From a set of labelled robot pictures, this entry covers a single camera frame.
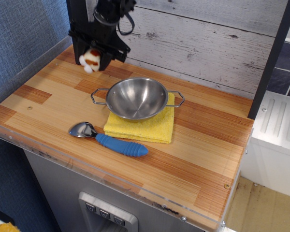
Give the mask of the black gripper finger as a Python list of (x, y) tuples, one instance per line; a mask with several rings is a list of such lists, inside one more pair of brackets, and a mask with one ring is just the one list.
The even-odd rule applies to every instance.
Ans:
[(104, 71), (110, 62), (116, 58), (116, 53), (114, 52), (102, 52), (100, 59), (99, 71)]
[(79, 38), (73, 38), (73, 49), (76, 64), (80, 65), (80, 56), (90, 49), (90, 43)]

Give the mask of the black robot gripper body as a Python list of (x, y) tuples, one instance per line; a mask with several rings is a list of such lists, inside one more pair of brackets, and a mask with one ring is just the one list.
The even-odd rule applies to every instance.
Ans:
[(90, 48), (102, 52), (114, 52), (116, 58), (124, 62), (127, 54), (130, 52), (130, 48), (120, 39), (117, 34), (115, 26), (105, 26), (99, 22), (89, 22), (87, 26), (89, 30), (89, 36), (92, 38)]

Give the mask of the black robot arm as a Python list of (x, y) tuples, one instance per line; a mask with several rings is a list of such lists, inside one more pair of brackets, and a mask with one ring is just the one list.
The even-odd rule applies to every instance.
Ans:
[(69, 35), (72, 37), (75, 62), (87, 73), (103, 71), (111, 60), (124, 62), (130, 48), (119, 37), (120, 20), (126, 17), (135, 26), (129, 12), (134, 0), (69, 0)]

